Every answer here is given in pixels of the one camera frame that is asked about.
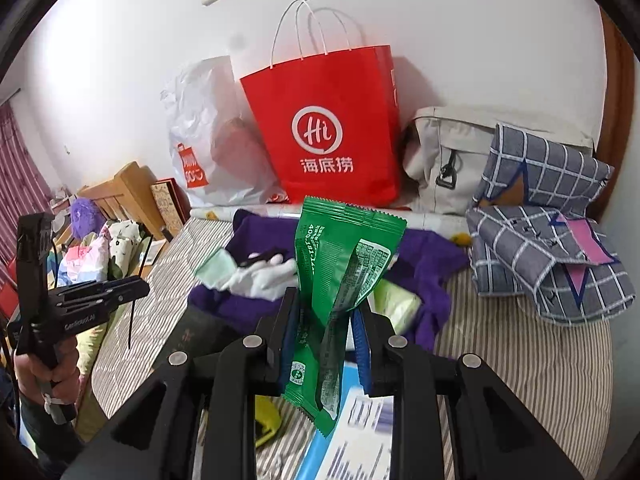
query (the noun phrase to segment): orange label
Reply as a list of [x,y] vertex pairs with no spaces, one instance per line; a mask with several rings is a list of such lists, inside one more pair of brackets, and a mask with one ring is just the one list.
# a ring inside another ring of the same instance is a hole
[[200,164],[198,164],[193,150],[185,147],[184,144],[178,144],[177,148],[178,155],[182,160],[182,170],[184,171],[184,179],[187,181],[187,187],[208,186],[207,176],[202,171]]

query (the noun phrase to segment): blue checkered pillowcase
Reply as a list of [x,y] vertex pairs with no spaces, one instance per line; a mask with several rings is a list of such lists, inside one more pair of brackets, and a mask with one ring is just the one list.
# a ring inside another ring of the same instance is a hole
[[539,205],[583,217],[612,172],[575,148],[498,124],[472,206]]
[[625,268],[593,220],[571,219],[539,206],[475,208],[466,219],[478,294],[524,292],[542,319],[564,325],[608,319],[636,297]]

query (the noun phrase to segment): hand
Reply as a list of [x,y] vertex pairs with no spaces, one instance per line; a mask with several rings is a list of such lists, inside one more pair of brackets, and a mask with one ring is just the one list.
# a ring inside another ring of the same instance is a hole
[[41,381],[59,383],[53,388],[52,396],[64,401],[65,404],[75,403],[80,394],[80,370],[77,366],[80,354],[76,348],[77,344],[76,336],[73,336],[58,345],[60,362],[53,371],[49,370],[35,355],[15,356],[15,375],[22,394],[43,406],[44,398],[36,382],[38,378]]

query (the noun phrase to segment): book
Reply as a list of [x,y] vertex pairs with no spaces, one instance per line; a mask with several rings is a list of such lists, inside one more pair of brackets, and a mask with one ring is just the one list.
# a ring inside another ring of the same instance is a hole
[[176,188],[175,180],[172,178],[159,180],[151,185],[151,193],[158,206],[158,211],[166,228],[174,237],[178,235],[186,221]]

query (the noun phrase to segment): striped bedsheet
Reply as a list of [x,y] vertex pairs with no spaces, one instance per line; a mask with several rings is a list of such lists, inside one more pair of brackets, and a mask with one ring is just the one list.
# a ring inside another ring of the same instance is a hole
[[[107,416],[140,386],[186,307],[195,285],[193,271],[232,235],[230,222],[191,219],[149,274],[150,294],[136,305],[132,348],[127,350],[126,312],[108,333],[92,384]],[[612,354],[609,325],[565,328],[540,321],[526,298],[480,298],[470,271],[447,283],[452,298],[449,322],[435,352],[458,357],[474,352],[531,410],[586,479],[594,478],[609,427]],[[280,437],[261,448],[257,469],[264,480],[295,478],[314,430],[283,399]],[[449,429],[440,402],[446,478],[453,480]]]

